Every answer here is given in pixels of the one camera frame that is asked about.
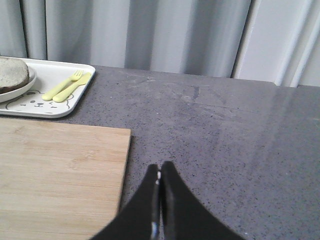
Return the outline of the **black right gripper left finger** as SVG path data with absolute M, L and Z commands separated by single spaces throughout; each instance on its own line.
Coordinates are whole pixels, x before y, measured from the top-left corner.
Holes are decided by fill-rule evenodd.
M 148 166 L 127 205 L 93 240 L 157 240 L 159 236 L 159 169 Z

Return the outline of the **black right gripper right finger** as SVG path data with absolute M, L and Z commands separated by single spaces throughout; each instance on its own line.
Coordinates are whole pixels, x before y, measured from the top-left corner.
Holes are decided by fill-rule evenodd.
M 180 177 L 175 165 L 161 167 L 164 198 L 162 212 L 166 240 L 241 240 L 198 201 Z

